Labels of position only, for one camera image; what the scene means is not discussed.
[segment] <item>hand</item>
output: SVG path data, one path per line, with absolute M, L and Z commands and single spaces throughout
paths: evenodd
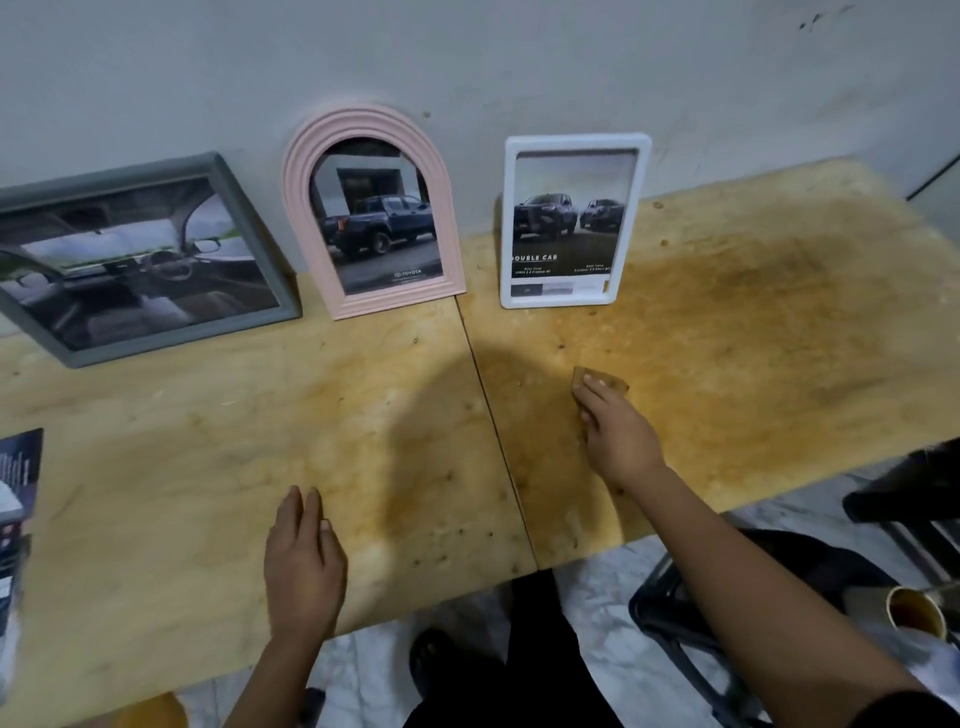
M 347 592 L 347 556 L 322 515 L 316 488 L 304 506 L 294 486 L 276 509 L 263 561 L 273 640 L 320 649 L 333 635 Z
M 590 375 L 573 396 L 587 425 L 590 466 L 607 485 L 629 490 L 666 468 L 657 432 L 626 398 Z

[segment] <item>booklet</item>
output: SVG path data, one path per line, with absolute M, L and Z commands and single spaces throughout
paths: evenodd
M 43 430 L 0 440 L 0 705 L 13 681 L 23 568 L 30 555 Z

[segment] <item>wooden table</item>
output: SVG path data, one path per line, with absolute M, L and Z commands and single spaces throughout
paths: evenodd
M 960 260 L 854 162 L 646 201 L 606 307 L 503 310 L 464 251 L 459 302 L 334 324 L 301 278 L 300 321 L 84 370 L 0 341 L 0 435 L 46 428 L 4 728 L 251 663 L 292 483 L 349 555 L 341 632 L 649 533 L 588 471 L 575 364 L 718 510 L 960 434 Z
M 0 342 L 0 434 L 44 427 L 4 728 L 224 674 L 267 636 L 264 539 L 317 485 L 349 556 L 339 631 L 535 568 L 453 299 L 65 369 Z
M 491 237 L 460 306 L 541 568 L 650 533 L 587 467 L 569 394 L 622 376 L 716 510 L 960 434 L 960 254 L 838 159 L 642 201 L 609 306 L 505 310 Z

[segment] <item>picture frame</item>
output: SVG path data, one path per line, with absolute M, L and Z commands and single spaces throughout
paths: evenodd
M 0 190 L 0 313 L 68 367 L 299 318 L 216 153 Z
M 645 133 L 507 139 L 500 248 L 504 308 L 616 299 L 652 146 Z
M 369 158 L 331 152 L 354 140 Z M 370 152 L 377 143 L 393 148 L 394 157 Z M 353 168 L 341 165 L 327 174 L 324 166 L 329 163 L 336 167 L 333 158 L 338 156 L 352 159 L 343 165 Z M 406 163 L 409 166 L 400 169 Z M 325 199 L 328 187 L 324 185 L 336 179 L 334 174 L 339 175 L 343 189 L 337 193 L 337 199 Z M 355 186 L 374 196 L 362 199 L 362 194 L 354 193 L 350 198 L 349 192 Z M 402 113 L 364 104 L 314 115 L 295 134 L 289 147 L 283 164 L 282 188 L 300 249 L 333 319 L 445 298 L 467 290 L 446 165 L 426 134 Z M 320 211 L 318 205 L 336 205 L 339 209 Z M 419 224 L 425 227 L 412 232 L 395 230 L 391 220 L 401 222 L 404 215 L 411 219 L 419 216 Z M 371 220 L 381 226 L 380 232 L 372 230 Z M 335 259 L 341 245 L 346 249 L 344 255 Z M 392 257 L 394 252 L 403 255 Z M 432 256 L 426 261 L 428 267 L 422 265 L 424 255 Z M 392 260 L 406 262 L 394 264 Z M 385 270 L 379 278 L 371 278 L 377 268 Z

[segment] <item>plywood seam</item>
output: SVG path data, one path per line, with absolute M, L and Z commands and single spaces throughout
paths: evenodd
M 480 373 L 480 365 L 477 363 L 477 355 L 473 350 L 473 342 L 470 341 L 470 334 L 467 331 L 467 322 L 464 321 L 464 312 L 460 309 L 460 297 L 454 296 L 454 302 L 457 304 L 457 315 L 460 316 L 460 326 L 464 330 L 464 336 L 467 339 L 467 348 L 470 351 L 470 359 L 473 361 L 473 369 L 477 373 L 477 380 L 480 382 L 480 391 L 483 393 L 483 401 L 487 406 L 487 412 L 490 414 L 490 421 L 493 425 L 493 436 L 496 438 L 496 446 L 500 448 L 500 457 L 503 459 L 503 465 L 507 469 L 507 477 L 510 478 L 510 487 L 514 491 L 514 500 L 516 508 L 520 512 L 520 518 L 523 520 L 523 533 L 527 537 L 527 545 L 530 547 L 530 553 L 534 558 L 534 566 L 537 570 L 541 569 L 540 561 L 537 558 L 537 550 L 534 548 L 533 538 L 530 536 L 530 526 L 527 525 L 527 515 L 523 512 L 523 501 L 520 499 L 520 493 L 516 491 L 516 482 L 514 473 L 510 470 L 510 461 L 507 460 L 507 453 L 503 449 L 503 440 L 500 437 L 500 429 L 496 426 L 496 418 L 493 416 L 493 407 L 490 404 L 490 397 L 487 396 L 487 385 L 484 384 L 483 375 Z

